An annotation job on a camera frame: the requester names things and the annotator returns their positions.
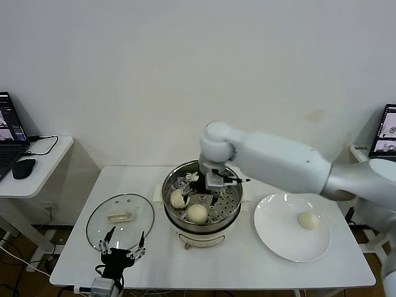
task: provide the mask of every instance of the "monitor screen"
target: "monitor screen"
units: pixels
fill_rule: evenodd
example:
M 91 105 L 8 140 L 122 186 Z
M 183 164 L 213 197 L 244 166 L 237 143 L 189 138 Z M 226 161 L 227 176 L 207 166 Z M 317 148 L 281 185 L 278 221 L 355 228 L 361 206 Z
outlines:
M 7 92 L 0 92 L 0 144 L 28 144 Z
M 385 106 L 370 157 L 396 157 L 396 105 Z

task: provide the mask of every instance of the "white table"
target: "white table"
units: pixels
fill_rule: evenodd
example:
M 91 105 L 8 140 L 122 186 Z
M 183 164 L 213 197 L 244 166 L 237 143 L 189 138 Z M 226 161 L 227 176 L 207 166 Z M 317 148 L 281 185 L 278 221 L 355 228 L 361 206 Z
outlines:
M 152 200 L 155 186 L 173 167 L 108 166 L 102 169 L 51 275 L 54 285 L 90 287 L 98 275 L 100 253 L 86 238 L 91 213 L 117 194 L 135 193 Z M 261 198 L 281 190 L 251 181 L 244 184 L 252 197 L 236 229 L 223 243 L 207 249 L 184 249 L 164 211 L 154 206 L 155 220 L 147 236 L 146 255 L 124 271 L 126 288 L 287 290 L 372 286 L 376 279 L 335 202 L 312 197 L 326 209 L 332 244 L 321 259 L 295 263 L 278 257 L 258 238 L 252 211 Z
M 52 146 L 54 141 L 55 138 L 39 140 L 33 143 L 29 150 L 33 153 L 45 153 Z M 58 143 L 49 154 L 21 158 L 34 158 L 37 160 L 30 176 L 25 179 L 14 179 L 10 171 L 0 181 L 0 216 L 9 224 L 1 221 L 1 227 L 8 231 L 7 237 L 9 235 L 15 235 L 16 229 L 38 246 L 31 261 L 40 260 L 44 253 L 51 254 L 53 251 L 60 253 L 62 247 L 56 249 L 56 246 L 50 242 L 51 237 L 54 235 L 54 230 L 47 231 L 45 236 L 41 235 L 31 226 L 29 220 L 10 203 L 10 200 L 28 199 L 37 195 L 72 144 L 73 138 L 71 136 L 59 136 Z

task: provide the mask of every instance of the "laptop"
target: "laptop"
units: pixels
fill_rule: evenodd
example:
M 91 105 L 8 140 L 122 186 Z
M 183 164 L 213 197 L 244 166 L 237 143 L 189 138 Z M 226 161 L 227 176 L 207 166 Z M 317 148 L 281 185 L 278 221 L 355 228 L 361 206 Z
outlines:
M 10 171 L 20 154 L 29 148 L 10 95 L 0 92 L 0 180 Z
M 369 158 L 396 161 L 396 104 L 386 104 Z

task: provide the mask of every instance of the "stainless steel steamer basket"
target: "stainless steel steamer basket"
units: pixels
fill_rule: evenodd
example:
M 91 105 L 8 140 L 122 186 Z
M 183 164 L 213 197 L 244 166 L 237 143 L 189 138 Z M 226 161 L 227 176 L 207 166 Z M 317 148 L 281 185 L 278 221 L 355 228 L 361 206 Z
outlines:
M 189 182 L 189 175 L 199 170 L 198 161 L 190 161 L 172 170 L 162 185 L 162 201 L 165 212 L 170 221 L 178 228 L 194 234 L 212 234 L 224 230 L 232 224 L 241 210 L 242 185 L 224 187 L 221 191 L 213 192 L 218 201 L 211 206 L 212 195 L 194 194 L 190 196 L 190 204 L 202 204 L 208 210 L 208 220 L 203 225 L 197 225 L 187 221 L 187 209 L 176 209 L 170 203 L 171 193 L 182 188 Z M 235 176 L 236 173 L 226 168 L 225 175 Z

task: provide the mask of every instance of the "computer mouse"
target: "computer mouse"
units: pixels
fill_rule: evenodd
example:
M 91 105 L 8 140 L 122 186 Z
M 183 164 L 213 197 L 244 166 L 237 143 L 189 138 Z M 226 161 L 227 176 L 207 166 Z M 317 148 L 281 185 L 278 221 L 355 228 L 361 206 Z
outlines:
M 15 179 L 27 178 L 32 173 L 33 167 L 36 164 L 36 159 L 24 159 L 18 161 L 12 166 L 12 176 Z

